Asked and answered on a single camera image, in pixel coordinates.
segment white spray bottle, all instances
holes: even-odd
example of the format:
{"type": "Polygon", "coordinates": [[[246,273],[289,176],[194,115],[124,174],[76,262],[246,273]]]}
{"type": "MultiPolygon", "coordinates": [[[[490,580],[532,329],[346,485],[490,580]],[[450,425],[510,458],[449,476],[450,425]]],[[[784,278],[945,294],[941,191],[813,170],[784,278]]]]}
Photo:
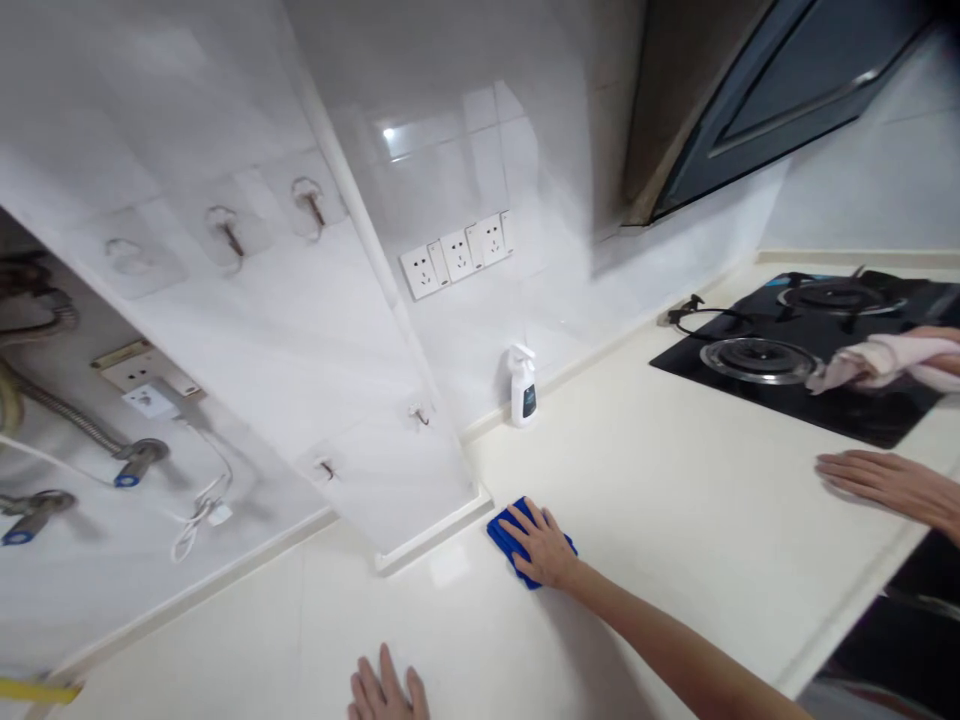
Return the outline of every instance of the white spray bottle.
{"type": "Polygon", "coordinates": [[[510,406],[513,424],[526,427],[537,413],[537,390],[533,384],[533,359],[536,354],[526,345],[510,346],[507,361],[513,381],[510,383],[510,406]]]}

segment gas stove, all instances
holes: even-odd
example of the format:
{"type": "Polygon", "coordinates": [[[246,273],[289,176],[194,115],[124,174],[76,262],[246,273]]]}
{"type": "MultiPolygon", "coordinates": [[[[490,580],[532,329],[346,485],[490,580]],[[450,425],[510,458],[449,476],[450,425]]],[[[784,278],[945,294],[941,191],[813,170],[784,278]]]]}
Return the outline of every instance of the gas stove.
{"type": "Polygon", "coordinates": [[[650,361],[661,370],[826,430],[890,449],[941,395],[909,377],[879,390],[814,396],[804,381],[842,347],[920,325],[960,327],[960,284],[858,270],[851,277],[784,273],[729,308],[694,295],[668,314],[688,337],[650,361]],[[692,315],[715,317],[696,330],[692,315]]]}

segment yellow tape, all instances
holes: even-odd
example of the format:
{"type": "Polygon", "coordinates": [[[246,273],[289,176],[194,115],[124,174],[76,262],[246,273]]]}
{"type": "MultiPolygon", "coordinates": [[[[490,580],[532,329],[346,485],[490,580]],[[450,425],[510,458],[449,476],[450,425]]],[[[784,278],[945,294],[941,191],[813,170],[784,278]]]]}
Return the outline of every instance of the yellow tape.
{"type": "Polygon", "coordinates": [[[43,705],[69,705],[80,694],[79,687],[53,687],[0,678],[0,698],[35,702],[43,705]]]}

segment flexible hose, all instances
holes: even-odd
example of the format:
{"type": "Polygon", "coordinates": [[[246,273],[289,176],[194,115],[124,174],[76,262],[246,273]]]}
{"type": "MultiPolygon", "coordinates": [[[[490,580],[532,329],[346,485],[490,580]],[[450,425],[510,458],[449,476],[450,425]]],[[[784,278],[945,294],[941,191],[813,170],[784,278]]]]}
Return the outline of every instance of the flexible hose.
{"type": "Polygon", "coordinates": [[[23,399],[17,392],[13,376],[5,363],[0,362],[0,435],[13,437],[23,422],[23,399]]]}
{"type": "Polygon", "coordinates": [[[62,332],[73,330],[80,322],[80,313],[73,305],[53,308],[53,320],[41,325],[0,331],[0,347],[46,340],[62,332]]]}
{"type": "Polygon", "coordinates": [[[34,384],[31,380],[10,367],[6,362],[0,360],[0,364],[4,365],[6,371],[10,373],[10,376],[13,378],[14,387],[17,390],[47,408],[47,410],[56,413],[76,425],[87,437],[111,455],[119,455],[127,446],[126,443],[121,443],[114,439],[106,430],[100,427],[93,418],[82,410],[78,410],[66,400],[61,400],[53,393],[34,384]]]}

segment pink cleaning cloth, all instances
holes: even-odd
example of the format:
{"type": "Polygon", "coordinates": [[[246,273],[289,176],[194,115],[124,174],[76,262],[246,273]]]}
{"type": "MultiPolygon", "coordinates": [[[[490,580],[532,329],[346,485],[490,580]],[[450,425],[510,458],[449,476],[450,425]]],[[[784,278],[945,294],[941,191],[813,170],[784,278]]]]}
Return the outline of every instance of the pink cleaning cloth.
{"type": "Polygon", "coordinates": [[[943,338],[871,335],[866,342],[841,348],[820,375],[807,378],[814,395],[851,381],[881,388],[906,373],[942,393],[960,392],[960,377],[922,363],[937,355],[960,355],[960,344],[943,338]]]}

